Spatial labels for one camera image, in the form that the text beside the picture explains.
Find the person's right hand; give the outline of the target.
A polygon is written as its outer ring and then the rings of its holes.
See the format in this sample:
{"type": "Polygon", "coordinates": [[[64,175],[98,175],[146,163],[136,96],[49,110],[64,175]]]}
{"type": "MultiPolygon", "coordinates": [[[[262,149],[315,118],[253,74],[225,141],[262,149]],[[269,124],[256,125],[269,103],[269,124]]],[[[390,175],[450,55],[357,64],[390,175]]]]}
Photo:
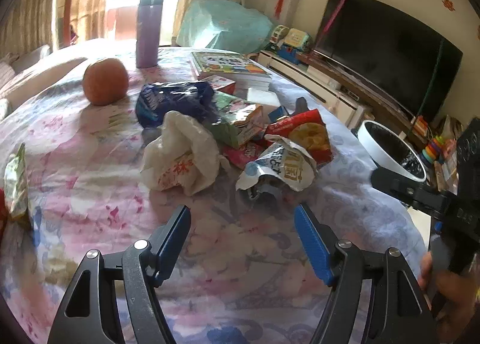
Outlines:
{"type": "Polygon", "coordinates": [[[421,273],[417,282],[426,292],[432,279],[438,292],[447,299],[436,319],[439,341],[453,343],[461,337],[474,316],[477,292],[479,292],[478,275],[473,268],[461,275],[448,270],[433,274],[433,258],[429,251],[422,257],[421,273]]]}

